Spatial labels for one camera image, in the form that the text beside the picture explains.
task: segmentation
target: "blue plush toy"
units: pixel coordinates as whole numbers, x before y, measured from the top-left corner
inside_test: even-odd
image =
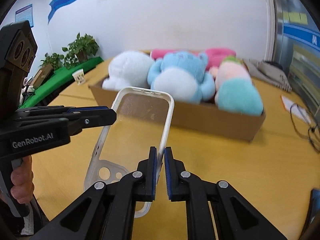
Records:
[[[205,71],[207,64],[205,53],[168,53],[151,66],[147,81],[151,89],[167,92],[177,101],[199,104],[215,94],[214,80]]]

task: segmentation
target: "finger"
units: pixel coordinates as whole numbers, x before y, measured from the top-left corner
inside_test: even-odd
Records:
[[[15,186],[22,185],[33,180],[33,172],[31,162],[23,162],[22,165],[16,168],[11,173],[11,181]]]
[[[13,186],[11,188],[11,195],[12,195],[12,197],[14,197],[15,199],[18,200],[18,199],[25,198],[25,197],[32,195],[34,189],[35,189],[35,186],[33,185],[32,182],[25,183],[20,186]]]
[[[23,157],[22,160],[23,160],[23,162],[25,162],[25,163],[32,163],[32,157],[31,157],[31,155],[26,156],[26,157]]]
[[[19,204],[27,204],[27,203],[29,203],[31,201],[32,198],[33,198],[33,195],[31,194],[31,195],[26,196],[24,198],[17,199],[17,201],[18,201]]]
[[[0,199],[1,199],[3,202],[7,203],[7,201],[6,201],[5,198],[4,198],[3,193],[2,193],[1,191],[0,191]]]

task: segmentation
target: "stuffed toy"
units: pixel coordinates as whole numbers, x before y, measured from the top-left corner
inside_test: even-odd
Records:
[[[169,93],[174,100],[199,104],[214,96],[215,84],[205,71],[208,56],[179,51],[158,58],[151,66],[148,84],[151,89]]]
[[[217,72],[216,96],[218,109],[247,115],[261,115],[263,103],[251,77],[235,57],[227,57]]]
[[[174,49],[154,49],[150,52],[150,57],[154,60],[158,58],[163,58],[167,53],[177,52],[178,50]],[[204,51],[208,56],[208,63],[206,66],[206,71],[211,69],[212,67],[218,69],[220,63],[227,56],[236,56],[236,52],[231,49],[226,48],[212,48]]]
[[[125,87],[150,88],[147,76],[155,61],[140,51],[125,51],[109,63],[109,78],[105,79],[102,88],[119,91]]]
[[[20,100],[19,100],[19,106],[22,105],[23,102],[23,93],[26,91],[26,86],[23,87],[21,89],[21,93],[20,93]],[[33,88],[33,86],[28,86],[27,92],[30,92],[30,94],[33,94],[33,92],[35,92],[35,89]]]

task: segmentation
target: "white plush toy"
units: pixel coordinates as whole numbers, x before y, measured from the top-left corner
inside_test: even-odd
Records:
[[[22,101],[23,101],[23,95],[22,93],[26,91],[26,87],[21,89],[21,94],[20,94],[20,100],[19,100],[19,105],[22,105]],[[27,92],[34,92],[35,89],[33,88],[33,86],[29,86]]]
[[[150,88],[147,76],[154,62],[149,55],[135,50],[117,55],[109,64],[109,78],[104,80],[102,88],[116,91],[130,86]]]

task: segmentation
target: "yellow sticky note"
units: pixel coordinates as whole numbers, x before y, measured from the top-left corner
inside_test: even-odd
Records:
[[[301,13],[300,14],[300,19],[301,19],[301,24],[308,25],[308,18],[307,18],[307,15],[305,13]]]
[[[290,22],[292,23],[300,23],[301,22],[300,13],[289,12],[289,19],[290,19]]]
[[[289,19],[289,14],[288,14],[288,12],[283,12],[283,20],[289,22],[290,19]]]

